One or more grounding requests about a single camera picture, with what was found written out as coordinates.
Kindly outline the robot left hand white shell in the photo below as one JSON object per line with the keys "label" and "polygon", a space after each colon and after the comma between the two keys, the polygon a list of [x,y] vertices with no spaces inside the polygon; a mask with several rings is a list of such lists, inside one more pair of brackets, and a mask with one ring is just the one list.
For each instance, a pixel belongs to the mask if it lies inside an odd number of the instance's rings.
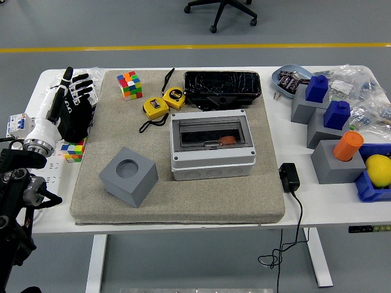
{"label": "robot left hand white shell", "polygon": [[23,148],[50,157],[58,141],[78,143],[88,136],[97,95],[90,74],[73,74],[68,67],[59,83],[50,89],[35,117],[35,126]]}

